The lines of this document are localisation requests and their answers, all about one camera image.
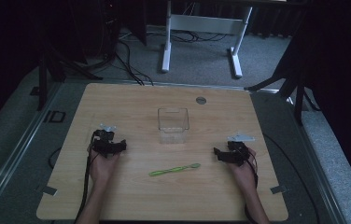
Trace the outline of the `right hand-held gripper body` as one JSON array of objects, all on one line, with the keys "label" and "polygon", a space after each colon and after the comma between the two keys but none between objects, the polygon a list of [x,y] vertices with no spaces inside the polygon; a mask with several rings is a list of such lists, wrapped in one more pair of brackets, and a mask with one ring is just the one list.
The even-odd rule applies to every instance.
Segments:
[{"label": "right hand-held gripper body", "polygon": [[227,147],[229,150],[226,162],[242,165],[254,158],[244,141],[246,138],[243,135],[237,134],[228,137]]}]

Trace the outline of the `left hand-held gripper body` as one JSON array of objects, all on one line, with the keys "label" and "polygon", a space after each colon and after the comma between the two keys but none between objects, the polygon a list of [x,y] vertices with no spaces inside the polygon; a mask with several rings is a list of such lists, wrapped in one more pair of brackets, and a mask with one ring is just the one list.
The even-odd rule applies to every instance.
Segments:
[{"label": "left hand-held gripper body", "polygon": [[113,142],[116,126],[100,124],[100,129],[93,132],[91,137],[91,149],[107,157],[112,148],[118,148]]}]

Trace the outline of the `green toothbrush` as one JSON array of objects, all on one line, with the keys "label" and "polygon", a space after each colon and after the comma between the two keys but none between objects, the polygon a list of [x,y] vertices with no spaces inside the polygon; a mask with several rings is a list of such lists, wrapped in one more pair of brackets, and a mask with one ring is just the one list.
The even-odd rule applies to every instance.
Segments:
[{"label": "green toothbrush", "polygon": [[168,173],[176,173],[176,172],[181,172],[181,171],[188,170],[188,169],[196,169],[196,168],[199,168],[200,166],[201,166],[200,163],[193,163],[190,165],[178,166],[178,167],[165,169],[165,170],[159,170],[159,171],[153,171],[153,172],[150,172],[148,175],[149,176],[158,176],[158,175],[164,175],[164,174],[168,174]]}]

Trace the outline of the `clear plastic cup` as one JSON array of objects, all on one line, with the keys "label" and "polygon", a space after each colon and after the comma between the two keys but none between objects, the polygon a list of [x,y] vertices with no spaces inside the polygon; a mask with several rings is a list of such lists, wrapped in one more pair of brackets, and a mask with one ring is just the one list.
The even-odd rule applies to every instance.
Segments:
[{"label": "clear plastic cup", "polygon": [[182,107],[159,108],[158,129],[161,144],[184,144],[190,129],[188,109]]}]

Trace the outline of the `person's left hand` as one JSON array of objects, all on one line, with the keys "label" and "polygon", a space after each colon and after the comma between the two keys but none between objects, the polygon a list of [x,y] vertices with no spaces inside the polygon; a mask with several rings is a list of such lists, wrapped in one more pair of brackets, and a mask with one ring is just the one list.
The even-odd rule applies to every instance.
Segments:
[{"label": "person's left hand", "polygon": [[90,176],[94,184],[106,186],[115,172],[120,153],[114,154],[109,158],[100,153],[90,150]]}]

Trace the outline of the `person's right hand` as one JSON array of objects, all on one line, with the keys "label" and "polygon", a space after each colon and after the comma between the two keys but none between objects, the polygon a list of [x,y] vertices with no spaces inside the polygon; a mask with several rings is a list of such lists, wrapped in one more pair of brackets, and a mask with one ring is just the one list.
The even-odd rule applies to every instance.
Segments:
[{"label": "person's right hand", "polygon": [[247,184],[253,184],[255,188],[257,187],[257,165],[255,164],[256,152],[251,148],[249,150],[254,155],[254,158],[250,158],[249,161],[245,162],[240,166],[233,163],[228,164],[228,167],[231,169],[236,183],[240,189],[242,186]]}]

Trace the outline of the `black metal stand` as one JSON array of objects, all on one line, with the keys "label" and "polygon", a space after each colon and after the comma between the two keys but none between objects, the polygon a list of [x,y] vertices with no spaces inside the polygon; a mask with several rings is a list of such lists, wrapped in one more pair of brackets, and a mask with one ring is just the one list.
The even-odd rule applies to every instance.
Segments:
[{"label": "black metal stand", "polygon": [[280,79],[284,79],[284,83],[280,87],[278,94],[281,98],[286,99],[294,91],[296,92],[293,116],[297,123],[302,125],[302,105],[303,98],[306,95],[306,74],[302,71],[302,67],[306,63],[307,52],[300,50],[298,47],[288,46],[274,69],[272,76],[256,85],[245,87],[245,90],[259,91]]},{"label": "black metal stand", "polygon": [[42,57],[38,62],[38,87],[36,88],[38,95],[38,107],[37,110],[40,111],[44,108],[44,105],[48,101],[48,77],[47,73],[50,73],[55,81],[63,82],[65,81],[66,75],[63,71],[63,65],[71,68],[72,70],[80,73],[84,77],[92,80],[102,80],[98,77],[76,63],[68,60],[55,48],[48,47],[44,50]]}]

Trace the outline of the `metal floor rail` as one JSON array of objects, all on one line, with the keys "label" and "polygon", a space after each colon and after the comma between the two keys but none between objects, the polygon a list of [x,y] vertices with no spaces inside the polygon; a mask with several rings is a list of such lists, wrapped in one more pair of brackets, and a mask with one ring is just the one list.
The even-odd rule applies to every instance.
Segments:
[{"label": "metal floor rail", "polygon": [[334,182],[343,170],[337,171],[344,164],[343,152],[321,112],[302,110],[299,127],[302,140],[306,145],[306,159],[311,167],[317,189],[333,224],[346,224],[338,192]]},{"label": "metal floor rail", "polygon": [[52,105],[53,100],[57,97],[59,89],[62,87],[62,83],[55,83],[49,90],[47,101],[41,107],[40,111],[36,111],[34,116],[31,118],[29,125],[25,128],[24,133],[18,140],[17,145],[12,149],[7,160],[4,162],[0,169],[0,197],[4,189],[7,187],[7,183],[13,176],[17,169],[25,151],[29,147],[31,141],[35,137],[40,124],[48,114],[49,107]]}]

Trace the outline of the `white desk frame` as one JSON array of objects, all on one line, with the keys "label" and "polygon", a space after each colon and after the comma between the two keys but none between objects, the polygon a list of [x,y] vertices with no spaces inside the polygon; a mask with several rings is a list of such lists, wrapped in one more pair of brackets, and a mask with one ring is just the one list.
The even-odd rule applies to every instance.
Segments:
[{"label": "white desk frame", "polygon": [[172,13],[172,0],[167,0],[166,6],[166,26],[164,51],[161,63],[161,70],[167,73],[170,70],[171,61],[171,32],[172,31],[188,31],[198,33],[211,33],[221,35],[235,35],[237,37],[233,47],[230,48],[230,59],[232,68],[236,78],[243,76],[242,66],[239,60],[239,50],[244,39],[246,28],[253,7],[247,7],[242,19],[224,19],[202,16],[179,15]]}]

